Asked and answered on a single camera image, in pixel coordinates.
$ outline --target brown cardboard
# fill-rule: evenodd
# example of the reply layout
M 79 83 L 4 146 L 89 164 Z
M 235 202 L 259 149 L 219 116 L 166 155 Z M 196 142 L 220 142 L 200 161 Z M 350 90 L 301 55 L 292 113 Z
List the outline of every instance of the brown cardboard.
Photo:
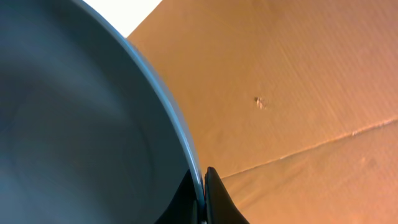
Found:
M 395 0 L 163 0 L 128 39 L 174 94 L 202 168 L 227 177 L 395 120 L 397 11 Z
M 250 223 L 398 223 L 398 123 L 223 179 Z

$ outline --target curved blue edge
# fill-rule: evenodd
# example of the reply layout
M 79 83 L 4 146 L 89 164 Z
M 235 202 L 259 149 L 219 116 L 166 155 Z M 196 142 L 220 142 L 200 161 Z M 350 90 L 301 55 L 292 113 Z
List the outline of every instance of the curved blue edge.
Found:
M 91 6 L 87 5 L 87 3 L 83 2 L 82 0 L 73 0 L 73 2 L 78 7 L 84 9 L 96 21 L 98 21 L 114 37 L 114 39 L 119 42 L 119 44 L 130 55 L 132 60 L 141 69 L 148 82 L 153 87 L 156 95 L 162 102 L 183 147 L 195 187 L 198 208 L 202 211 L 205 207 L 205 195 L 203 193 L 203 182 L 198 156 L 196 154 L 196 150 L 193 145 L 193 139 L 188 130 L 188 126 L 171 92 L 165 86 L 165 83 L 160 79 L 153 67 L 150 66 L 147 60 L 141 55 L 141 53 L 139 53 L 135 47 L 129 44 L 127 40 L 111 24 L 107 22 L 107 20 L 105 20 L 98 12 L 96 12 Z

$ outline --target white background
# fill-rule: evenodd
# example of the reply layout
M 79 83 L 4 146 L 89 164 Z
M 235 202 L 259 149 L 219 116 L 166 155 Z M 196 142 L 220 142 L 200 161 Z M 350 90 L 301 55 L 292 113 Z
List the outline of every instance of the white background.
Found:
M 84 0 L 99 12 L 123 37 L 152 12 L 161 0 Z

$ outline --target white wall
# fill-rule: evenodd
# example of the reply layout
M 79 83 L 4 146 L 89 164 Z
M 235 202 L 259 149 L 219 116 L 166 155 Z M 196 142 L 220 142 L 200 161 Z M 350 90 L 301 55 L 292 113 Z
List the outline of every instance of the white wall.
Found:
M 152 12 L 161 0 L 84 0 L 99 12 L 123 37 Z

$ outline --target cardboard surface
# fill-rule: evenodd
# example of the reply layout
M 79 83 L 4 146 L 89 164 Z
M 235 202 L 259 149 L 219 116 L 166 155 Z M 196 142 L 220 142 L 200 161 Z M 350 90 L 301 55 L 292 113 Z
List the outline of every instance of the cardboard surface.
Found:
M 174 94 L 202 169 L 227 177 L 396 119 L 397 10 L 164 0 L 128 39 Z
M 223 179 L 250 223 L 398 223 L 398 123 Z

